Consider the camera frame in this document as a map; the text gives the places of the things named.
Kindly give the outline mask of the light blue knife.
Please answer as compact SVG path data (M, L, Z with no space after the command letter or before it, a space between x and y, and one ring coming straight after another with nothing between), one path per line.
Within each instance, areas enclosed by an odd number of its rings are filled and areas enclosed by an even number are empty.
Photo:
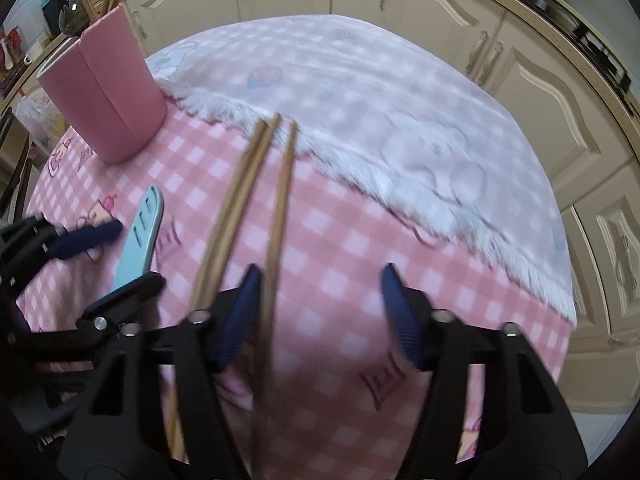
M152 184L131 222L122 254L112 281L111 291L140 278L151 269L160 222L164 214L164 198L160 188Z

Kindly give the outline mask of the white plastic bag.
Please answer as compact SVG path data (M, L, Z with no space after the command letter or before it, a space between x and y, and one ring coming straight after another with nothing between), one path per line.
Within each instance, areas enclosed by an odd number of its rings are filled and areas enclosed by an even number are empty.
M42 89L22 96L15 105L14 115L48 151L53 150L66 130L63 115Z

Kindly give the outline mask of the pink cylindrical utensil cup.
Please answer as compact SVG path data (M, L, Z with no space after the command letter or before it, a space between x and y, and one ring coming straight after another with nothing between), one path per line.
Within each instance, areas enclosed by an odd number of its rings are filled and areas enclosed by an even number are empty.
M167 105L119 6L70 37L43 62L40 86L75 131L108 164L148 144Z

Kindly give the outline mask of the pink checkered tablecloth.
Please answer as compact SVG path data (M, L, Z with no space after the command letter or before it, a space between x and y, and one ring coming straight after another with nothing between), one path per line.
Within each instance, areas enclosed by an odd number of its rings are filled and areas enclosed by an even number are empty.
M105 165L74 130L53 149L28 203L79 228L129 223L156 185L165 210L153 266L166 280L151 313L160 324L189 310L192 285L246 141L171 107L136 157ZM294 166L281 263L269 395L270 479L390 479L420 415L427 376L390 338L383 266L464 322L521 326L559 374L572 326L465 250L410 226L374 200Z

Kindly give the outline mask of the black electric kettle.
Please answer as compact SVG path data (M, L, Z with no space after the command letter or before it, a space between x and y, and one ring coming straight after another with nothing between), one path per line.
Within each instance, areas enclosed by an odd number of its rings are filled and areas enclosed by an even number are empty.
M46 22L47 29L52 37L56 37L61 33L58 19L60 18L60 13L66 5L66 2L67 0L48 0L42 6L44 21Z

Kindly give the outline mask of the white fringed bear cloth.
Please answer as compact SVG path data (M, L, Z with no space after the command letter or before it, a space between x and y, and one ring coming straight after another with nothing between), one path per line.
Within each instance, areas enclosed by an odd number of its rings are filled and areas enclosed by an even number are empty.
M451 240L575 322L572 266L551 183L511 115L440 58L356 18L262 18L149 56L178 107L250 133L298 125L327 176Z

